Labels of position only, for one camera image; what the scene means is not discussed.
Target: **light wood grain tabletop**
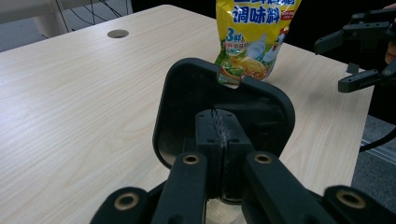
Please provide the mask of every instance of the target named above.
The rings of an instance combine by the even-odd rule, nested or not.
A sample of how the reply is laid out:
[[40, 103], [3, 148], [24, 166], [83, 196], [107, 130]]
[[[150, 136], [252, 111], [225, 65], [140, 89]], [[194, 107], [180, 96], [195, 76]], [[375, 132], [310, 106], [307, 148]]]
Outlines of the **light wood grain tabletop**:
[[[162, 183], [152, 135], [165, 75], [219, 50], [215, 20], [160, 6], [1, 53], [0, 223], [89, 223], [115, 190]], [[267, 79], [296, 113], [280, 159], [320, 195], [350, 185], [373, 91], [338, 92], [346, 69], [283, 44]], [[222, 206], [208, 203], [207, 223], [244, 221]]]

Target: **screw hole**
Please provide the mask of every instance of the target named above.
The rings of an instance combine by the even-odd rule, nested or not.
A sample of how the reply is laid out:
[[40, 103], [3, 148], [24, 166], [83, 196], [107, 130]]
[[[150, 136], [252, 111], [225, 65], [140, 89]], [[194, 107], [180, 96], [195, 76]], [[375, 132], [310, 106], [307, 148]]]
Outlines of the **screw hole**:
[[356, 209], [362, 209], [366, 207], [366, 202], [363, 200], [363, 198], [353, 191], [339, 190], [336, 193], [336, 197], [341, 203], [349, 207]]
[[120, 211], [125, 211], [135, 207], [138, 202], [139, 196], [133, 192], [129, 192], [121, 194], [114, 202], [114, 206]]
[[199, 157], [195, 156], [195, 155], [189, 155], [183, 158], [184, 163], [189, 164], [189, 165], [193, 165], [198, 163], [199, 161]]
[[258, 154], [254, 157], [254, 160], [259, 163], [270, 163], [272, 159], [264, 154]]

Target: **cable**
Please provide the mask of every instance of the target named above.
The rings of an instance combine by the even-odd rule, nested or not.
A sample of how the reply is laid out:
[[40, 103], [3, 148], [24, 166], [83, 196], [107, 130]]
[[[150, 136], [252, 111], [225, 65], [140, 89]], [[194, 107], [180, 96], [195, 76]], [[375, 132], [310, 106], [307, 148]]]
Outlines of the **cable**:
[[66, 23], [66, 20], [64, 19], [64, 14], [62, 13], [62, 10], [61, 10], [61, 7], [59, 6], [58, 0], [56, 0], [55, 2], [56, 2], [56, 6], [59, 9], [59, 12], [61, 13], [62, 20], [64, 21], [64, 26], [66, 27], [67, 33], [70, 33], [69, 28], [67, 28], [67, 23]]
[[91, 0], [91, 9], [92, 9], [92, 20], [93, 20], [93, 24], [96, 24], [95, 22], [95, 15], [93, 15], [93, 4], [92, 4], [92, 0]]
[[390, 133], [388, 133], [387, 135], [383, 136], [382, 138], [375, 140], [374, 142], [367, 144], [365, 146], [362, 146], [359, 150], [359, 152], [363, 152], [375, 147], [379, 147], [381, 145], [386, 144], [387, 142], [389, 142], [390, 140], [392, 140], [393, 138], [396, 138], [396, 128], [394, 128]]
[[97, 18], [99, 18], [99, 19], [101, 19], [102, 21], [106, 21], [105, 19], [103, 19], [102, 17], [100, 17], [100, 16], [98, 16], [98, 15], [96, 15], [95, 13], [93, 13], [92, 11], [90, 11], [90, 9], [89, 8], [87, 8], [87, 10], [89, 11], [89, 12], [91, 12], [95, 17], [97, 17]]
[[108, 3], [105, 0], [99, 0], [99, 2], [103, 3], [105, 6], [107, 6], [113, 13], [114, 15], [116, 15], [116, 17], [122, 17], [121, 14], [115, 10], [114, 8], [112, 8], [111, 6], [108, 5]]
[[[85, 21], [84, 19], [82, 19], [82, 18], [73, 10], [73, 8], [70, 8], [70, 10], [71, 10], [77, 17], [79, 17], [80, 20]], [[89, 22], [89, 21], [85, 21], [85, 22], [87, 22], [87, 23], [90, 24], [90, 25], [94, 25], [92, 22]]]

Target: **floor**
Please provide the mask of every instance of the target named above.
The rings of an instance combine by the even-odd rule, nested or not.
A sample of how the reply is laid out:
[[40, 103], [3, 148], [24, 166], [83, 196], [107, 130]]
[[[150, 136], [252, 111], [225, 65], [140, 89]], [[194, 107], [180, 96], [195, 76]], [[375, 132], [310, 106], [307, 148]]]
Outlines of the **floor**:
[[[66, 16], [73, 30], [83, 29], [94, 23], [109, 21], [132, 13], [127, 9], [128, 1], [108, 1], [108, 6], [93, 4], [96, 14], [93, 20], [92, 8], [78, 7], [66, 10]], [[45, 40], [35, 28], [33, 19], [0, 24], [0, 52], [15, 49], [37, 41]], [[368, 116], [362, 138], [362, 144], [373, 142], [393, 130], [394, 125]], [[393, 213], [396, 213], [396, 139], [381, 147], [362, 152], [353, 176], [352, 187], [360, 189]]]

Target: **yellow food package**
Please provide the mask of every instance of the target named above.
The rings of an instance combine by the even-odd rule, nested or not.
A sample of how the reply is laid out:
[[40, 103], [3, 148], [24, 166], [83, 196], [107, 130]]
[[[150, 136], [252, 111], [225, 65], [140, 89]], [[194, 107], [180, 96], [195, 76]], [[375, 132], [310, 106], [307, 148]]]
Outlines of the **yellow food package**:
[[301, 0], [217, 0], [221, 51], [218, 82], [238, 85], [242, 76], [265, 80], [274, 68]]

